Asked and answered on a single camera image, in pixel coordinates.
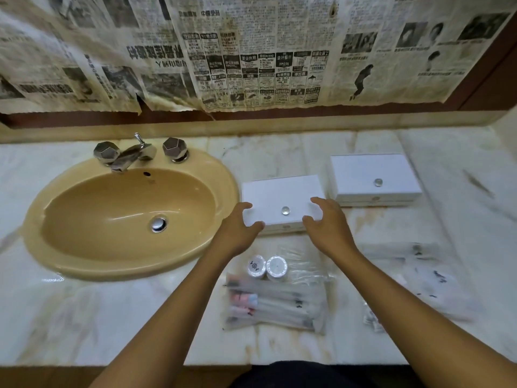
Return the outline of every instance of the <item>white box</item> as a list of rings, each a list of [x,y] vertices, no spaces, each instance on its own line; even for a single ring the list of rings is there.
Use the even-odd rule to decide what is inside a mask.
[[[328,178],[342,207],[408,205],[422,194],[404,154],[331,156]]]
[[[304,215],[315,220],[323,216],[321,209],[310,200],[314,196],[325,198],[317,175],[244,182],[241,196],[242,201],[253,204],[253,208],[244,210],[244,223],[251,226],[258,220],[264,221],[266,227],[261,234],[303,231],[301,218]]]

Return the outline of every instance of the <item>forearm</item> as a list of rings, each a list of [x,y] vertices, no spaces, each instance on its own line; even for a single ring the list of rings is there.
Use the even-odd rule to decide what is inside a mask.
[[[333,260],[427,386],[515,386],[514,364],[419,300],[358,251]]]
[[[210,250],[92,388],[170,388],[187,356],[226,259]]]

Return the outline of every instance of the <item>round container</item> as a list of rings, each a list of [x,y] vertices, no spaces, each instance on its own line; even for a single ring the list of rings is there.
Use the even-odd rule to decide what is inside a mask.
[[[266,274],[269,280],[281,281],[288,273],[288,263],[281,256],[273,256],[266,263]]]
[[[262,279],[266,274],[266,260],[260,254],[256,254],[248,260],[246,271],[252,278]]]

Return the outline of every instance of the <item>beige sink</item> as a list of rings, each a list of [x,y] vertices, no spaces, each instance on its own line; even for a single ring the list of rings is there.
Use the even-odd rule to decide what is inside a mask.
[[[239,196],[219,160],[189,152],[181,164],[158,152],[123,174],[94,158],[68,169],[27,212],[29,252],[54,271],[90,280],[150,275],[196,257]]]

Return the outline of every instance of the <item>box lid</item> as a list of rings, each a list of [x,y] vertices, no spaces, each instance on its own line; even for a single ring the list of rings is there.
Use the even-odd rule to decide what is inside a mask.
[[[258,220],[266,225],[301,222],[304,215],[321,220],[323,212],[310,201],[314,196],[325,198],[317,175],[244,182],[242,201],[253,204],[253,208],[244,210],[244,223],[251,226]]]
[[[330,162],[338,195],[421,193],[403,154],[338,155]]]

